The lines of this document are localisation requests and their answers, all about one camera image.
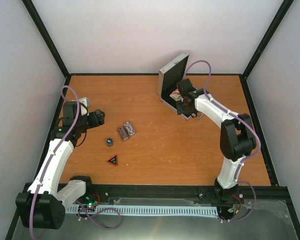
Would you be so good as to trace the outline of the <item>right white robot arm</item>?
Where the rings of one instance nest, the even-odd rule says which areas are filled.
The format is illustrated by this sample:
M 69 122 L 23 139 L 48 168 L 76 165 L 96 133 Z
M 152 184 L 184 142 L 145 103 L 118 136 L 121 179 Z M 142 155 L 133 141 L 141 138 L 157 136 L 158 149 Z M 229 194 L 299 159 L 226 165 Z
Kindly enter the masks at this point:
M 219 147 L 224 157 L 221 171 L 214 181 L 214 197 L 219 203 L 238 191 L 238 178 L 244 163 L 257 146 L 251 117 L 238 114 L 216 101 L 205 89 L 196 89 L 190 79 L 177 84 L 181 100 L 176 102 L 178 115 L 195 118 L 202 113 L 220 128 Z

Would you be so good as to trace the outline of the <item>black red triangle button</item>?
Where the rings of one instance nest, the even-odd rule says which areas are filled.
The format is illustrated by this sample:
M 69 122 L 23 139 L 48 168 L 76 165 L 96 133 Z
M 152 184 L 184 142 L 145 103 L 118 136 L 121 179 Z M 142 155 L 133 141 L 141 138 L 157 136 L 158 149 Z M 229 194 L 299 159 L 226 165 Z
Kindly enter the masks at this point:
M 112 165 L 112 166 L 118 166 L 119 165 L 119 163 L 118 163 L 118 156 L 114 155 L 113 157 L 111 157 L 110 159 L 108 159 L 106 162 L 108 164 Z

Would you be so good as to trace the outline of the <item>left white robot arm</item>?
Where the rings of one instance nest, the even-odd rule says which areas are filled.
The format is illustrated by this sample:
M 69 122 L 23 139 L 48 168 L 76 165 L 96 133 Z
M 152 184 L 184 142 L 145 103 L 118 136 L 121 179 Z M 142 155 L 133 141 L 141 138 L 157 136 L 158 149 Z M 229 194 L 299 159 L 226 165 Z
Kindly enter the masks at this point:
M 48 151 L 37 176 L 15 200 L 24 227 L 57 230 L 64 222 L 66 210 L 76 200 L 86 202 L 93 198 L 89 176 L 73 176 L 65 187 L 58 189 L 67 160 L 79 146 L 79 138 L 105 123 L 105 113 L 99 109 L 90 112 L 89 106 L 87 97 L 64 103 L 62 125 L 51 132 Z

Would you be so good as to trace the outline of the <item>small dark chip stack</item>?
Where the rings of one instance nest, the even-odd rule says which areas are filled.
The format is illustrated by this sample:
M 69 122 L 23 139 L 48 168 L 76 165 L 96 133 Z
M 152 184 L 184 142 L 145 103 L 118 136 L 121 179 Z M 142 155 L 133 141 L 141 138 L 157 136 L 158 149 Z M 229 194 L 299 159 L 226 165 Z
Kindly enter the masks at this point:
M 105 144 L 106 144 L 108 147 L 112 147 L 112 146 L 114 145 L 114 140 L 113 140 L 113 138 L 108 137 L 108 138 L 105 140 Z

